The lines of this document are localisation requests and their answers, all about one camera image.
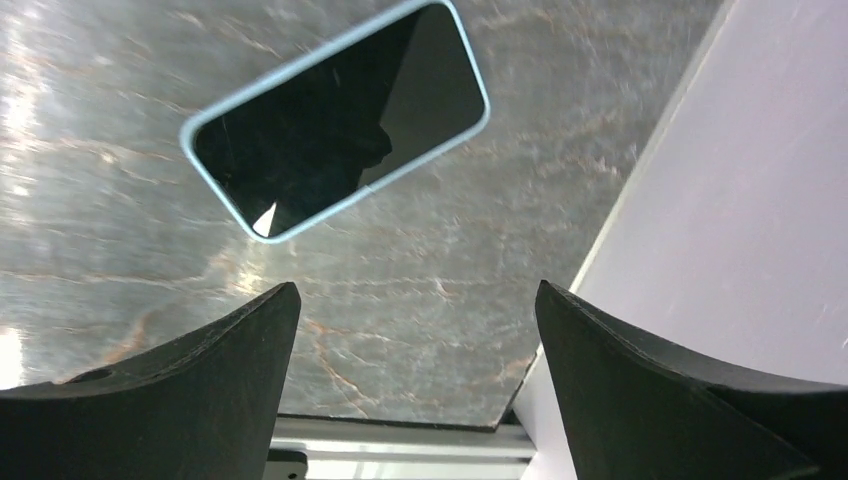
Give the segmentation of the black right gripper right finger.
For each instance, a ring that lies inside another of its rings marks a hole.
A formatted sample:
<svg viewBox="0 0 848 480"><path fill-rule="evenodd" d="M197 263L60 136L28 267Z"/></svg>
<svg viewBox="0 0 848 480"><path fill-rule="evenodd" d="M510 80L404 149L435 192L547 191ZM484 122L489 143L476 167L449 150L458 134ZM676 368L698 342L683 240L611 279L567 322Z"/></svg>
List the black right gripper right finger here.
<svg viewBox="0 0 848 480"><path fill-rule="evenodd" d="M847 389L734 365L548 281L535 316L581 479L843 479Z"/></svg>

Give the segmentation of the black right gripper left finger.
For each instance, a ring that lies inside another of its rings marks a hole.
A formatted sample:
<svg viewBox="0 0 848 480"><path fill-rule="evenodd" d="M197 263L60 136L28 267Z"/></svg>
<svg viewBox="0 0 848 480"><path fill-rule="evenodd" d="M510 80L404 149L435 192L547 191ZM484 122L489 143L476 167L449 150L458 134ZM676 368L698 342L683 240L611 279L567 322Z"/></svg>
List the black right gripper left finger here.
<svg viewBox="0 0 848 480"><path fill-rule="evenodd" d="M300 316L293 283L125 360L1 394L5 479L259 479Z"/></svg>

